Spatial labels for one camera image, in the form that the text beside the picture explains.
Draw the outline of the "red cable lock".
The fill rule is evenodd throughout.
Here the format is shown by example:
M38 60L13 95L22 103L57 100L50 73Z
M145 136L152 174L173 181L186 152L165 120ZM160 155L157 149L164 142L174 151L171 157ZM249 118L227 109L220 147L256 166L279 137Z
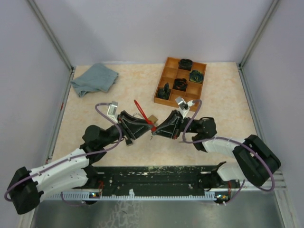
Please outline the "red cable lock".
M147 122L147 124L149 124L151 126L151 132L155 132L156 131L156 126L154 125L154 123L149 120L149 118L147 117L147 115L145 114L145 112L143 111L143 109L141 108L141 106L139 105L139 103L134 100L135 106L137 107L138 111L140 112L140 114L143 116L144 120Z

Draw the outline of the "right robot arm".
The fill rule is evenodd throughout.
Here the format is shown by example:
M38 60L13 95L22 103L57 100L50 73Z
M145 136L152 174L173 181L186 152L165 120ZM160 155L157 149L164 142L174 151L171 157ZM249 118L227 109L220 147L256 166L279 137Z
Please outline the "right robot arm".
M183 142L193 144L198 151L216 152L234 158L235 162L220 165L212 176L212 182L218 188L236 179L248 180L260 188L281 167L278 157L254 134L241 140L217 136L212 117L195 120L183 117L174 110L152 134L171 139L181 136Z

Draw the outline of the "black cable lock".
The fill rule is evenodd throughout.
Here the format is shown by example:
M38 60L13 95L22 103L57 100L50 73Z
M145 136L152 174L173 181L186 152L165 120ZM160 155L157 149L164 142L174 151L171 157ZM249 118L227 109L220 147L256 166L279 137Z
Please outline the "black cable lock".
M125 140L125 143L126 143L126 146L131 146L131 145L133 145L133 140L131 140L131 139L126 139L126 140Z

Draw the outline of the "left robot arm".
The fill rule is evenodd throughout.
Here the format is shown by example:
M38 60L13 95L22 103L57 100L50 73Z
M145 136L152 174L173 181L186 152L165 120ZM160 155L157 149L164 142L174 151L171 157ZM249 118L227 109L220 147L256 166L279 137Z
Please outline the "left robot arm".
M26 214L35 209L47 197L72 188L98 185L92 164L100 161L109 150L118 146L123 138L136 140L154 126L122 111L115 119L102 115L112 123L108 129L90 125L83 135L84 143L65 157L49 164L28 170L17 169L4 195L12 202L17 214Z

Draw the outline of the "brass padlock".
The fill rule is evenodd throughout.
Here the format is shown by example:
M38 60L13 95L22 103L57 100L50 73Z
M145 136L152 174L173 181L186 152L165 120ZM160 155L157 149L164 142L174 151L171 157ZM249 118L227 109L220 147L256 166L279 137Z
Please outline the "brass padlock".
M148 117L148 120L151 121L154 125L156 125L156 124L157 124L157 121L158 121L158 118L155 117L154 115L150 115L150 116Z

